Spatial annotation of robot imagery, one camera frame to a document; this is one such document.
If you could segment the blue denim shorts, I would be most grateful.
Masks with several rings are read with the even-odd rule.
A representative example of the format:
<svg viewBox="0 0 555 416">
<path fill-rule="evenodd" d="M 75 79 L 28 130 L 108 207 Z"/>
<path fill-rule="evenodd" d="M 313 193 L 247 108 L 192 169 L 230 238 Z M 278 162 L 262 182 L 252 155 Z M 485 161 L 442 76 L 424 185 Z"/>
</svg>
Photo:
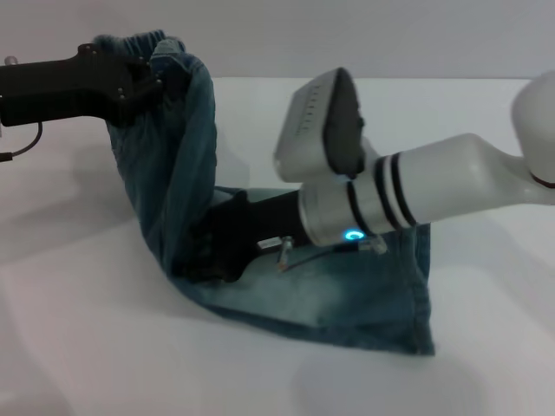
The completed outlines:
<svg viewBox="0 0 555 416">
<path fill-rule="evenodd" d="M 274 335 L 346 348 L 432 355 L 428 293 L 430 229 L 394 232 L 336 247 L 297 246 L 284 270 L 278 253 L 254 259 L 234 282 L 187 280 L 181 267 L 206 244 L 192 227 L 207 211 L 245 191 L 215 183 L 216 104 L 212 77 L 183 42 L 160 30 L 97 36 L 107 52 L 145 59 L 178 85 L 130 127 L 109 127 L 117 169 L 141 234 L 168 280 L 188 299 L 225 319 Z"/>
</svg>

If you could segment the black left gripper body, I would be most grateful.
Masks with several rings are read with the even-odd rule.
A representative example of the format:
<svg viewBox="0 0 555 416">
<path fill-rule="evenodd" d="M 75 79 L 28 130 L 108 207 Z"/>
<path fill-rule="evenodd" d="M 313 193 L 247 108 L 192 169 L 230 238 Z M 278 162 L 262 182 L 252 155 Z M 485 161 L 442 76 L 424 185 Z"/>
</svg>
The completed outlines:
<svg viewBox="0 0 555 416">
<path fill-rule="evenodd" d="M 60 61 L 0 66 L 0 122 L 5 127 L 89 116 L 124 127 L 161 101 L 163 81 L 141 57 L 95 44 Z"/>
</svg>

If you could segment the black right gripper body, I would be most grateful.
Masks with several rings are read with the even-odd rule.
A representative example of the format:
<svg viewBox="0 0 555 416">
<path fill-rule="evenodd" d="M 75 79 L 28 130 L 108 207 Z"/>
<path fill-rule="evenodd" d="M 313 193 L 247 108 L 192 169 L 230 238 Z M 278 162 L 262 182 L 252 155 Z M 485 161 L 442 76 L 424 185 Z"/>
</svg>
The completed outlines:
<svg viewBox="0 0 555 416">
<path fill-rule="evenodd" d="M 208 270 L 221 280 L 237 280 L 263 251 L 258 246 L 260 241 L 291 237 L 295 244 L 307 245 L 309 237 L 298 204 L 297 192 L 251 202 L 241 191 L 210 209 L 207 231 L 212 246 Z"/>
</svg>

